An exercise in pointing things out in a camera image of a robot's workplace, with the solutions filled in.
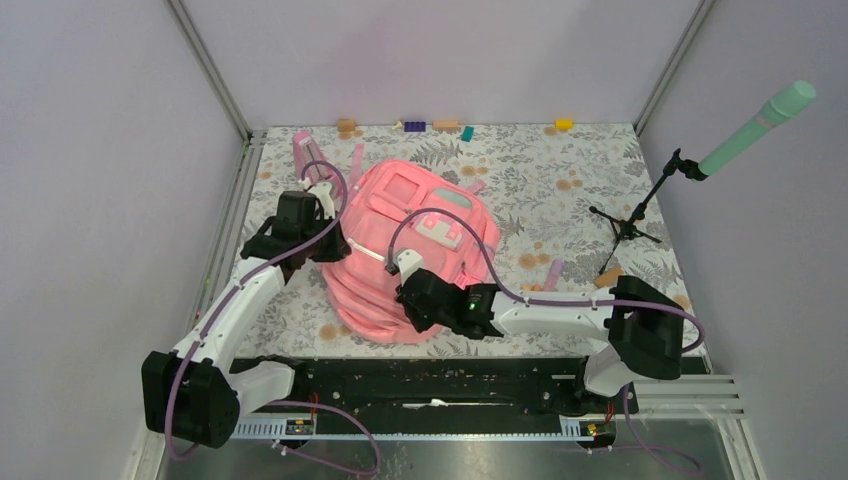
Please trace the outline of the pink student backpack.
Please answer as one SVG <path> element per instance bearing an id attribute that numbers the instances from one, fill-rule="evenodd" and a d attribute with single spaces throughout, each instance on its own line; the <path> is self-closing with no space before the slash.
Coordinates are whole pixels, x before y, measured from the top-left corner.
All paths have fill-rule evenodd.
<path id="1" fill-rule="evenodd" d="M 460 188 L 409 161 L 389 159 L 363 170 L 354 149 L 348 205 L 341 230 L 351 253 L 321 271 L 328 299 L 354 333 L 378 343 L 421 343 L 439 332 L 417 331 L 396 302 L 400 278 L 387 260 L 405 257 L 459 287 L 489 276 L 501 238 L 493 215 L 474 191 Z"/>

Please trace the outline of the pink highlighter pen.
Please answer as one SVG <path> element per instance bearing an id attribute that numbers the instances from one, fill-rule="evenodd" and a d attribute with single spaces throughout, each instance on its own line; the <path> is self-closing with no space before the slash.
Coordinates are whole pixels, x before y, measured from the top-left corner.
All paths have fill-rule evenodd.
<path id="1" fill-rule="evenodd" d="M 551 262 L 548 274 L 543 284 L 544 291 L 555 291 L 564 270 L 564 262 L 555 259 Z"/>

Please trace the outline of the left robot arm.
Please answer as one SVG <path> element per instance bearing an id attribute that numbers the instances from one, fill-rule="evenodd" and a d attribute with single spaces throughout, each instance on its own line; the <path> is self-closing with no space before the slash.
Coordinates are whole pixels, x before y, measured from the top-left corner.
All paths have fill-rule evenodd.
<path id="1" fill-rule="evenodd" d="M 310 385 L 286 360 L 261 358 L 231 370 L 237 350 L 268 304 L 307 261 L 333 263 L 351 249 L 327 181 L 280 195 L 275 215 L 243 245 L 231 279 L 199 323 L 168 352 L 151 352 L 141 367 L 145 423 L 192 446 L 219 448 L 241 417 L 276 401 L 296 411 Z"/>

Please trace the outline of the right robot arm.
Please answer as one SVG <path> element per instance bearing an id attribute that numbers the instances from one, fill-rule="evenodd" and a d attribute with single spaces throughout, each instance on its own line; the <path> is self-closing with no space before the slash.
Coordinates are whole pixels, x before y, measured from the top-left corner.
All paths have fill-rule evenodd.
<path id="1" fill-rule="evenodd" d="M 685 312 L 634 276 L 592 293 L 512 294 L 496 283 L 461 288 L 418 269 L 398 287 L 396 300 L 419 333 L 439 325 L 474 340 L 546 333 L 603 342 L 573 386 L 575 402 L 589 412 L 636 380 L 681 375 Z"/>

